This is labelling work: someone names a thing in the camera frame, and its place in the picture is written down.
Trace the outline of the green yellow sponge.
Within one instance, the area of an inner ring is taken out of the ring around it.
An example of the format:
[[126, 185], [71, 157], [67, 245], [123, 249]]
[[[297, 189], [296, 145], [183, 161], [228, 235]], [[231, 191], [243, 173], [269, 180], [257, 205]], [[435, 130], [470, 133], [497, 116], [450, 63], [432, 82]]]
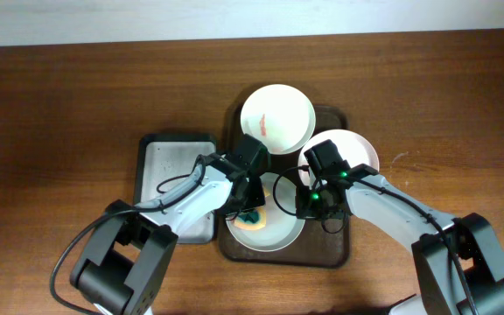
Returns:
[[242, 230], [256, 231], [266, 227], [267, 219], [266, 206], [259, 206], [252, 211], [239, 214], [233, 220], [233, 225]]

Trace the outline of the pale green plate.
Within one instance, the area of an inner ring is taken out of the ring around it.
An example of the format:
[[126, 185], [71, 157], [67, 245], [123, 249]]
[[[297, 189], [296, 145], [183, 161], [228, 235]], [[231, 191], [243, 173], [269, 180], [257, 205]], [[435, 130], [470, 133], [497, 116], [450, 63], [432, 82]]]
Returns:
[[303, 230], [304, 220], [294, 216], [296, 210], [296, 187], [287, 178], [280, 178], [276, 186], [276, 199], [289, 214], [283, 212], [273, 199], [273, 185], [278, 175], [266, 172], [261, 176], [262, 188], [265, 194], [267, 208], [267, 225], [256, 231], [242, 230], [233, 225], [233, 220], [227, 221], [230, 234], [244, 247], [259, 252], [273, 252], [283, 249], [293, 243]]

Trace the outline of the pink plate with red stain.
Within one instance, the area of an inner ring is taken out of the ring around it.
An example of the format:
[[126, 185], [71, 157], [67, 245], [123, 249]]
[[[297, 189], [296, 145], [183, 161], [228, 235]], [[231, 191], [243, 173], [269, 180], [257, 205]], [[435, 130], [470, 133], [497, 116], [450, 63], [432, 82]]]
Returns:
[[365, 137], [345, 129], [330, 129], [313, 136], [301, 149], [297, 165], [306, 165], [304, 153], [325, 140], [331, 140], [337, 145], [339, 154], [351, 168], [364, 164], [377, 171], [380, 170], [380, 161], [373, 145]]

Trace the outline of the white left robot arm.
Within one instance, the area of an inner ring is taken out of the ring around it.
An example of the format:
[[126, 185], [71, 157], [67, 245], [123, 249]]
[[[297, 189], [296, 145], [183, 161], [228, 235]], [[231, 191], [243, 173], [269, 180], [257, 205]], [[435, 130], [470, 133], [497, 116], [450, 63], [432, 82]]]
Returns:
[[206, 214], [234, 218], [264, 202], [265, 150], [199, 155], [189, 176], [154, 199], [117, 200], [79, 233], [69, 276], [96, 314], [149, 314], [182, 232]]

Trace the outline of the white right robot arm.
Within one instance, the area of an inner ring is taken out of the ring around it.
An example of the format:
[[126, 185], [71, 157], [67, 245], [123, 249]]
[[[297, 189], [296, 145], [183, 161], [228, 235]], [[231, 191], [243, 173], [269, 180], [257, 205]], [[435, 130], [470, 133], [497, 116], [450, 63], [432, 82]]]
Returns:
[[355, 216], [412, 254], [420, 291], [390, 306], [388, 314], [504, 314], [504, 250], [483, 216], [435, 210], [365, 164], [301, 169], [315, 179], [297, 188], [298, 218]]

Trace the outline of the dark brown serving tray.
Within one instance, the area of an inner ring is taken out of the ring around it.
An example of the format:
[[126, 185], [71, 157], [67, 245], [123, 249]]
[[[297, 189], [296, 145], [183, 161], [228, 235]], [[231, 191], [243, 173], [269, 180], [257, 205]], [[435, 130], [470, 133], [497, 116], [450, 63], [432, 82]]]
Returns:
[[[255, 85], [244, 89], [227, 110], [223, 136], [227, 151], [232, 151], [243, 137], [240, 125], [242, 106], [258, 88], [261, 86]], [[314, 110], [317, 120], [314, 135], [326, 130], [348, 130], [347, 117], [339, 108], [314, 105]], [[287, 155], [272, 155], [271, 167], [266, 172], [279, 175], [292, 166], [297, 166], [298, 158], [299, 151]], [[295, 186], [301, 183], [298, 171], [286, 172], [283, 177]], [[273, 252], [259, 252], [244, 247], [230, 234], [227, 220], [225, 222], [223, 220], [218, 219], [217, 243], [220, 252], [231, 261], [337, 269], [344, 265], [349, 257], [351, 249], [349, 219], [325, 222], [330, 232], [341, 228], [336, 234], [328, 234], [323, 229], [321, 221], [305, 220], [298, 238], [289, 246]]]

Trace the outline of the black tray with soapy water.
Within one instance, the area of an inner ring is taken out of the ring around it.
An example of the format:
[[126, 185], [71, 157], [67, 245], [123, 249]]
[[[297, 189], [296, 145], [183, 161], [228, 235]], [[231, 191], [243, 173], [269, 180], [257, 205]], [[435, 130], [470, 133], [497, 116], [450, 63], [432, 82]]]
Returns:
[[[133, 203], [159, 195], [157, 186], [167, 179], [191, 172], [198, 155], [216, 152], [216, 139], [210, 134], [148, 134], [138, 145]], [[215, 218], [208, 213], [179, 238], [181, 244], [206, 244], [215, 235]]]

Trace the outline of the cream plate with red stain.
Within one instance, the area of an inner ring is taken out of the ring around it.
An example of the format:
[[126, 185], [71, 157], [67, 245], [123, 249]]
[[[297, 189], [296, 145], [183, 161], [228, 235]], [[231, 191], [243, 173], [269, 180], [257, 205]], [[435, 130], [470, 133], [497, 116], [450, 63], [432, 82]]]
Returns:
[[310, 99], [295, 87], [272, 84], [260, 87], [241, 109], [244, 134], [260, 140], [270, 154], [301, 149], [314, 133], [315, 110]]

